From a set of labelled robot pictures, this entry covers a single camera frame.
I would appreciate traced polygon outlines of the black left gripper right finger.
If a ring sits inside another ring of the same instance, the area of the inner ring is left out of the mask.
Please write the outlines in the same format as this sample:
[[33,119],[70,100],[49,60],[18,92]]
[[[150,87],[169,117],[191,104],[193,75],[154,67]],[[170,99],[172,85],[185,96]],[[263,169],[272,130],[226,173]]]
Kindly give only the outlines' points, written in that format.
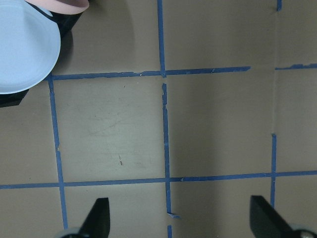
[[260,195],[250,198],[249,223],[256,238],[293,238],[296,232]]

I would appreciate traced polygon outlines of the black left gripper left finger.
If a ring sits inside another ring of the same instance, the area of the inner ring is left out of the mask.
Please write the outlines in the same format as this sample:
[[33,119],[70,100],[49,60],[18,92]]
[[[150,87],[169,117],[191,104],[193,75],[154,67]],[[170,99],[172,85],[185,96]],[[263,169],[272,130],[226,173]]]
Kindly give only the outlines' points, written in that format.
[[107,238],[110,232],[108,198],[98,198],[79,229],[80,238]]

